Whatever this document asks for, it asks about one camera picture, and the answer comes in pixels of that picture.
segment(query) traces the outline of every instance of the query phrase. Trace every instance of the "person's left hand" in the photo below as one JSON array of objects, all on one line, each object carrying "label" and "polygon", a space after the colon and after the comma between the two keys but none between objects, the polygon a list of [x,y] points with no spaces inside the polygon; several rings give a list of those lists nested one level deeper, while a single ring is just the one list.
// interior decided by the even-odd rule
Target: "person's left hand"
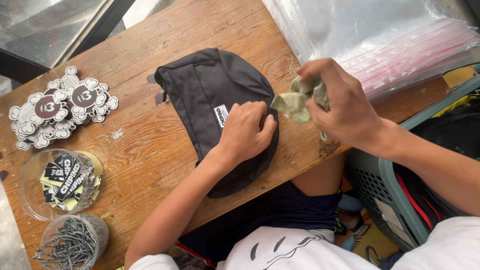
[{"label": "person's left hand", "polygon": [[233,104],[225,121],[220,142],[212,151],[221,155],[224,161],[232,166],[260,154],[272,141],[277,125],[273,115],[270,114],[265,119],[263,129],[260,129],[260,120],[266,112],[267,104],[263,101]]}]

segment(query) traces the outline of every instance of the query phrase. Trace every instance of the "white t-shirt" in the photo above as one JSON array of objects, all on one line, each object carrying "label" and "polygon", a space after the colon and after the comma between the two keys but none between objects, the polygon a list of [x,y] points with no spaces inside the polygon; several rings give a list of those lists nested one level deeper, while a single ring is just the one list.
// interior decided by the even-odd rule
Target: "white t-shirt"
[{"label": "white t-shirt", "polygon": [[[260,227],[240,240],[218,270],[378,270],[362,257],[331,244],[320,230]],[[130,270],[178,270],[172,257],[148,255]],[[440,222],[422,246],[407,252],[393,270],[480,269],[480,218]]]}]

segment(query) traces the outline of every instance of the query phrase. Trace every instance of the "hand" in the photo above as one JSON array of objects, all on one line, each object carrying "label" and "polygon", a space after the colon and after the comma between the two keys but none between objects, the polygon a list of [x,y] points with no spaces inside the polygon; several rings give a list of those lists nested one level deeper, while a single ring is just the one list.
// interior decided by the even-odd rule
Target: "hand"
[{"label": "hand", "polygon": [[334,139],[367,152],[376,152],[393,122],[380,118],[365,97],[360,81],[333,59],[319,59],[297,70],[302,81],[321,78],[326,85],[330,111],[311,98],[306,106],[320,130]]},{"label": "hand", "polygon": [[267,104],[263,101],[233,104],[220,142],[210,152],[220,155],[232,169],[242,161],[260,154],[270,145],[277,125],[270,114],[265,119],[263,129],[260,129],[260,120],[266,112]]}]

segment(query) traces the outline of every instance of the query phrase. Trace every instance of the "black waist bag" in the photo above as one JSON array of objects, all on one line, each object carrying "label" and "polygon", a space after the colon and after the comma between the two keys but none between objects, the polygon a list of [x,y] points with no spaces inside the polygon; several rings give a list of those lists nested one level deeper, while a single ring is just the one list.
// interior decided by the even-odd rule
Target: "black waist bag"
[{"label": "black waist bag", "polygon": [[[275,94],[267,79],[240,56],[204,49],[160,66],[155,80],[172,101],[198,155],[198,165],[218,144],[228,112],[234,103],[265,101]],[[278,122],[276,110],[268,107]],[[270,145],[258,156],[240,163],[208,193],[222,198],[244,189],[270,164],[278,144],[278,127]]]}]

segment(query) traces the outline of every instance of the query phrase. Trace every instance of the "leg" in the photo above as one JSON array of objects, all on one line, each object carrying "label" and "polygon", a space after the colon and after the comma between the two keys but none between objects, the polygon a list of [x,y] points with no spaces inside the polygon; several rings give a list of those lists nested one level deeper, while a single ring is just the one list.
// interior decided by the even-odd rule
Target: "leg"
[{"label": "leg", "polygon": [[307,196],[330,195],[338,192],[345,166],[345,152],[294,177],[292,183]]}]

